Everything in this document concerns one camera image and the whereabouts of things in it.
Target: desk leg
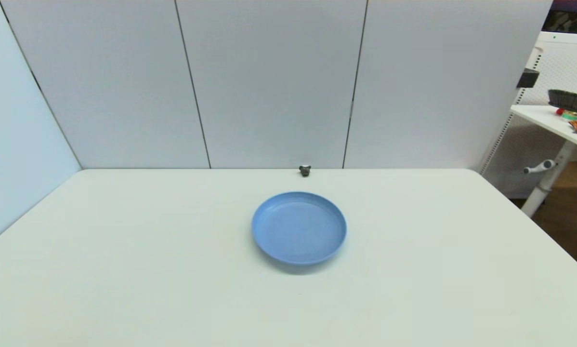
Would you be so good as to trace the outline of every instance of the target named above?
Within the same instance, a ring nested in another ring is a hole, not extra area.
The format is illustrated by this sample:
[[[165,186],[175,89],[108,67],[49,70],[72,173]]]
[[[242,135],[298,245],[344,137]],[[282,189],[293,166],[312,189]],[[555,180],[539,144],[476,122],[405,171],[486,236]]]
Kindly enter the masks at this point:
[[[566,141],[563,147],[560,149],[559,154],[556,156],[556,166],[552,169],[546,171],[546,175],[543,176],[537,187],[533,189],[533,192],[528,196],[528,200],[524,202],[522,206],[522,212],[526,213],[528,217],[533,217],[535,212],[541,203],[546,199],[548,194],[552,191],[552,186],[554,182],[559,178],[560,174],[566,167],[575,149],[575,144],[571,141]]]

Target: pegboard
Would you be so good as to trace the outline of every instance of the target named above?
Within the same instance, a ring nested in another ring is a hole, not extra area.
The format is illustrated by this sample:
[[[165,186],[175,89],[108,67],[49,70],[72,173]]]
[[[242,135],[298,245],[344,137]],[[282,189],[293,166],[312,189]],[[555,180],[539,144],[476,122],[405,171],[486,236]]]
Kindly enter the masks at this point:
[[[539,79],[534,88],[518,90],[516,105],[547,105],[548,89],[577,93],[577,34],[540,33],[526,67],[538,70]],[[555,158],[563,143],[559,136],[510,115],[480,172],[507,197],[526,198],[544,173],[525,175],[522,169]]]
[[[522,88],[517,105],[547,105],[548,89],[577,93],[577,34],[541,33],[526,65],[540,71],[533,88]]]

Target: white table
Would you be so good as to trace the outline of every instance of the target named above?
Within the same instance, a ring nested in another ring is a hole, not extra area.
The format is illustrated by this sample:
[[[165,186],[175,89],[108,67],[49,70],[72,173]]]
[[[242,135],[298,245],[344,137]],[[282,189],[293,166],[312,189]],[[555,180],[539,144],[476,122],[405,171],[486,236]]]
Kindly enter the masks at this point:
[[[266,198],[341,208],[300,275]],[[465,170],[87,170],[0,236],[0,347],[577,347],[577,263]]]
[[[511,112],[516,116],[539,125],[566,140],[555,158],[557,165],[543,176],[541,182],[533,189],[533,192],[522,206],[522,211],[529,217],[535,214],[539,206],[541,206],[541,203],[552,191],[553,184],[564,171],[564,168],[571,159],[573,151],[575,151],[577,147],[577,133],[573,131],[568,120],[556,115],[556,110],[557,108],[553,106],[513,105],[511,107]]]

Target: panel seam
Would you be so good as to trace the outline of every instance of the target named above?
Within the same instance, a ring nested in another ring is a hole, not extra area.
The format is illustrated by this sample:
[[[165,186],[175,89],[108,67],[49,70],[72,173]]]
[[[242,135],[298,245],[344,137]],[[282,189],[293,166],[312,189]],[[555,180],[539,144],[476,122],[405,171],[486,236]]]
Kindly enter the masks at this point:
[[[203,136],[203,144],[205,145],[205,154],[207,155],[207,164],[211,169],[210,152],[207,149],[207,140],[205,140],[205,131],[203,130],[203,120],[201,119],[201,110],[198,108],[197,91],[194,89],[194,78],[192,77],[192,69],[190,69],[190,59],[188,59],[188,50],[185,48],[185,38],[184,29],[181,26],[181,18],[179,18],[179,9],[177,6],[177,0],[173,0],[175,4],[175,13],[177,14],[177,22],[179,24],[179,33],[181,34],[181,42],[184,46],[185,63],[188,66],[188,73],[190,75],[190,84],[192,85],[192,94],[194,94],[194,103],[197,106],[198,123],[201,126],[201,135]]]
[[[357,90],[357,76],[359,75],[359,61],[361,61],[361,48],[364,44],[364,32],[366,31],[367,8],[369,0],[366,0],[366,9],[364,11],[364,22],[361,26],[361,41],[359,41],[359,53],[357,54],[357,68],[355,70],[355,81],[353,83],[353,97],[351,99],[351,109],[348,113],[348,129],[346,129],[346,143],[344,143],[344,158],[342,159],[342,169],[346,164],[346,152],[348,151],[348,136],[351,133],[351,121],[353,120],[353,108],[355,105],[355,91]]]

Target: black clamp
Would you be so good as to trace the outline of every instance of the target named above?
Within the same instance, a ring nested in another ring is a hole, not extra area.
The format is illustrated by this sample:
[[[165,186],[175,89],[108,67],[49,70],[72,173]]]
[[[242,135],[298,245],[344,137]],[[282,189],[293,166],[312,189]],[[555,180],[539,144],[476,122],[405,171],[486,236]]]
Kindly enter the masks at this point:
[[[301,172],[302,176],[307,177],[310,176],[310,169],[312,169],[310,165],[302,165],[299,167],[299,172]]]

